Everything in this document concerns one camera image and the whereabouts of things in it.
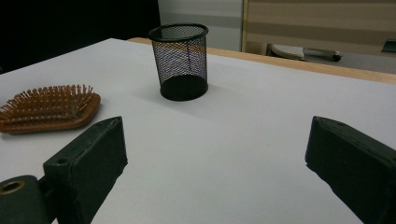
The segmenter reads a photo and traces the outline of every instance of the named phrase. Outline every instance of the brown hairbrush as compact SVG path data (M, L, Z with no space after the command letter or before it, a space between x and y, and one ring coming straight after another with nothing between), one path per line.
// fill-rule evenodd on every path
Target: brown hairbrush
M88 123L100 96L85 85L23 91L0 107L0 133L33 133L72 129Z

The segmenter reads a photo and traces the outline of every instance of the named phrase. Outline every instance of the brush head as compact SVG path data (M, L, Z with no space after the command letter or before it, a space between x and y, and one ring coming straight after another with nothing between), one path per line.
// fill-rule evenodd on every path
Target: brush head
M85 85L23 91L0 107L0 133L33 133L72 129L88 123L100 96Z

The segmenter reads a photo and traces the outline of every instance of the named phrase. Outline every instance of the white tabletop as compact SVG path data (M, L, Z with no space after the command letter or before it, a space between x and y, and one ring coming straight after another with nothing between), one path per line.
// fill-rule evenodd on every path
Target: white tabletop
M305 165L311 119L342 121L396 148L396 86L208 55L208 92L160 95L152 48L108 39L0 76L15 94L86 84L102 96L92 123L122 116L129 164L93 223L361 221ZM42 164L84 129L0 134L0 181Z

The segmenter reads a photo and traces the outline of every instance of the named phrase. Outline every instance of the wooden table edge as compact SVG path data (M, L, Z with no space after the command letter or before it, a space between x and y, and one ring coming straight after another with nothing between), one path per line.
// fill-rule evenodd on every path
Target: wooden table edge
M141 38L141 37L131 38L128 39L128 41L140 43L140 44L151 44L151 41L149 39ZM380 73L380 72L361 70L355 68L345 68L341 66L327 65L321 63L301 62L295 60L263 56L258 54L232 51L227 49L207 48L207 53L223 56L223 57L247 60L257 63L268 63L271 65L277 65L282 67L323 73L328 75L335 75L339 77L352 77L352 78L358 78L358 79L375 81L375 82L396 84L396 75L388 74L388 73Z

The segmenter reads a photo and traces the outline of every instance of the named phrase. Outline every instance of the black mesh pencil holder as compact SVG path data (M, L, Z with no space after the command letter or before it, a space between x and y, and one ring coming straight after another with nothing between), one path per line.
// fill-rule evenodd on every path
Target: black mesh pencil holder
M188 101L207 91L206 34L195 23L175 23L152 29L152 41L161 95L173 101Z

